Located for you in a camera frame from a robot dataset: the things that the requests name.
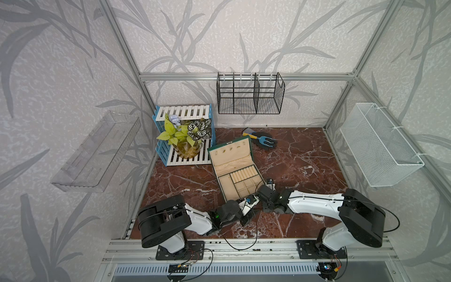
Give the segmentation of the green jewelry box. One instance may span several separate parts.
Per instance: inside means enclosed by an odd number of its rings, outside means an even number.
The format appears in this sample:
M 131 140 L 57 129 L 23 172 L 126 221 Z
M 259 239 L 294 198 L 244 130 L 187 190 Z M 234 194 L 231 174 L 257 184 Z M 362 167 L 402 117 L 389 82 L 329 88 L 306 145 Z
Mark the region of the green jewelry box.
M 254 162 L 250 137 L 216 145 L 208 153 L 225 201 L 244 199 L 266 184 Z

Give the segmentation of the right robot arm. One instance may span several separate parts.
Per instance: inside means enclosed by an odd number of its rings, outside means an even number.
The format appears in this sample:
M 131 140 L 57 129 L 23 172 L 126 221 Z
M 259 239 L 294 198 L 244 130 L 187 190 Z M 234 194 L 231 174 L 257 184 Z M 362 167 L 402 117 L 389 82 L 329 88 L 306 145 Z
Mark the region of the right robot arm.
M 373 248 L 382 246 L 386 213 L 355 189 L 322 195 L 294 189 L 279 193 L 268 186 L 261 186 L 255 195 L 270 212 L 306 213 L 338 220 L 338 224 L 324 227 L 318 234 L 313 249 L 320 257 L 333 256 L 357 242 Z

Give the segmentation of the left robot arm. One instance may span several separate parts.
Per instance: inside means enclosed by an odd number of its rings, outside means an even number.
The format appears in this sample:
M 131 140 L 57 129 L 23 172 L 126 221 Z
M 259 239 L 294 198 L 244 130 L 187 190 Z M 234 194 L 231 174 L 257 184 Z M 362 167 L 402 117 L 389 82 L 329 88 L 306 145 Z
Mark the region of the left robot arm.
M 251 195 L 200 211 L 187 204 L 182 195 L 176 195 L 147 205 L 137 215 L 142 247 L 158 246 L 170 255 L 182 255 L 189 250 L 185 230 L 210 236 L 235 222 L 245 225 L 259 202 L 257 196 Z

